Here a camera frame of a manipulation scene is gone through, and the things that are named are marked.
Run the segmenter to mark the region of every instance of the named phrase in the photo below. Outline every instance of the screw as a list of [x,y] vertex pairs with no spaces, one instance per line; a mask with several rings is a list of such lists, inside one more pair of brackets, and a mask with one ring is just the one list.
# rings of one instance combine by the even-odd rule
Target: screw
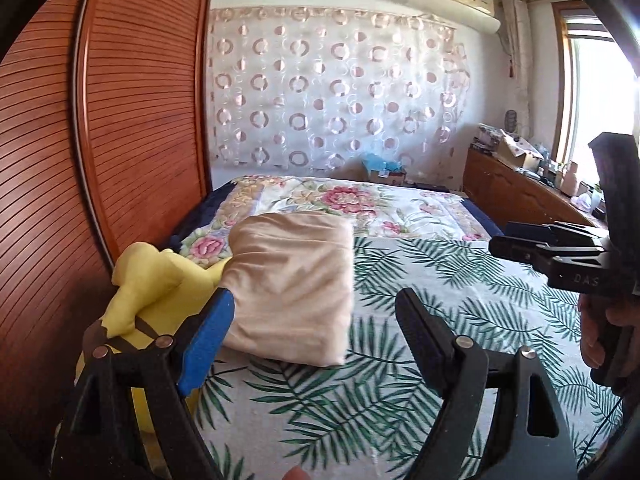
[[156,346],[158,348],[169,348],[172,344],[174,344],[174,338],[170,335],[161,335],[156,339]]
[[109,349],[106,346],[97,346],[96,348],[94,348],[94,352],[92,355],[96,359],[102,359],[103,357],[106,357],[108,353]]
[[456,344],[460,348],[471,348],[474,345],[474,340],[466,335],[459,335],[456,338]]
[[526,357],[527,359],[535,359],[536,357],[536,351],[533,348],[530,348],[528,346],[523,346],[520,349],[520,353],[524,355],[524,357]]

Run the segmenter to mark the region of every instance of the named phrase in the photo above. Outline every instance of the wooden wardrobe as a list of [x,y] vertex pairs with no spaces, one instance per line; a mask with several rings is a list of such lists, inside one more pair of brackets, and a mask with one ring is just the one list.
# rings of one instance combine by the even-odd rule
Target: wooden wardrobe
[[209,0],[47,0],[0,62],[0,429],[43,463],[130,243],[206,194]]

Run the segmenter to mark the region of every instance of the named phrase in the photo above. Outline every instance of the bed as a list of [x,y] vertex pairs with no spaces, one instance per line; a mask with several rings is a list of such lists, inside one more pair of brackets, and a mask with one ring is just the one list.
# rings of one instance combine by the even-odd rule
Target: bed
[[[228,254],[225,232],[249,214],[303,208],[354,221],[356,303],[344,366],[312,368],[228,349],[217,355],[194,417],[225,478],[281,478],[293,465],[314,479],[405,475],[440,407],[394,317],[395,295],[406,286],[455,333],[484,348],[513,352],[527,344],[536,350],[583,464],[621,413],[580,358],[577,295],[549,288],[530,267],[493,258],[487,240],[497,228],[460,197],[370,186],[243,178],[207,199],[172,241],[207,267]],[[375,215],[358,218],[367,210]],[[194,222],[200,225],[193,228]],[[213,247],[201,250],[203,244]],[[478,467],[494,402],[495,391],[488,390],[461,478]]]
[[230,255],[226,238],[237,222],[292,211],[349,218],[359,237],[489,240],[500,233],[471,200],[453,193],[332,178],[244,176],[210,193],[168,247],[209,267]]

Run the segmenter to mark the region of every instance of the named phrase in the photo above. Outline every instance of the human hand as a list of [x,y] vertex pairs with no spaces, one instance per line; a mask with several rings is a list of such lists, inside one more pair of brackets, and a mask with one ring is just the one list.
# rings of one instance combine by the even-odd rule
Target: human hand
[[282,477],[282,480],[311,480],[311,476],[295,466]]
[[[580,353],[582,360],[591,368],[599,368],[604,362],[604,348],[598,342],[598,325],[589,310],[590,297],[581,294],[578,299],[578,311],[580,312]],[[615,326],[633,326],[635,328],[629,354],[620,373],[621,377],[627,377],[638,365],[640,365],[640,299],[624,298],[619,303],[611,304],[606,310],[607,320]]]

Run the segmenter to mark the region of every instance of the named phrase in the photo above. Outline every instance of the pink peony print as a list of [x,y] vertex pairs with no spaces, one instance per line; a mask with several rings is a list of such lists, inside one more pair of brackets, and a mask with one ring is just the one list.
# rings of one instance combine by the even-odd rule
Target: pink peony print
[[382,222],[382,227],[397,235],[402,231],[402,227],[399,224],[394,224],[393,222]]
[[323,193],[320,200],[343,213],[360,213],[374,206],[371,193],[356,187],[336,186]]
[[218,256],[224,247],[225,241],[222,238],[216,238],[214,235],[208,234],[198,238],[189,249],[189,253],[196,258],[208,260]]
[[367,221],[367,220],[375,218],[376,216],[377,216],[377,214],[376,214],[375,211],[373,211],[373,209],[365,209],[364,211],[360,211],[356,215],[356,218],[358,220]]
[[462,237],[462,239],[465,242],[475,242],[476,240],[479,240],[480,238],[482,238],[482,235],[480,233],[473,233],[473,234],[470,234],[470,235],[464,235]]

